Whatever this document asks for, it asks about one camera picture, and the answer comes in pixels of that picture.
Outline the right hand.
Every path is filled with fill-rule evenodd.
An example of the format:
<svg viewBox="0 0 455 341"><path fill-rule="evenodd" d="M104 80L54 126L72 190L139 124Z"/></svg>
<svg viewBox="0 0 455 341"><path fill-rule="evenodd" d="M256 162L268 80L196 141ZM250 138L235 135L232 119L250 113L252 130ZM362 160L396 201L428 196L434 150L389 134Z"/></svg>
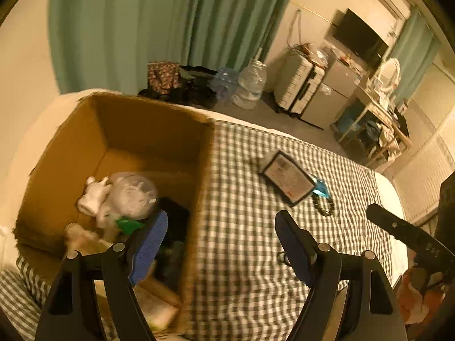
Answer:
<svg viewBox="0 0 455 341"><path fill-rule="evenodd" d="M437 286L423 291L427 277L427 271L419 266L403 274L396 300L405 325L428 324L445 298L445 292Z"/></svg>

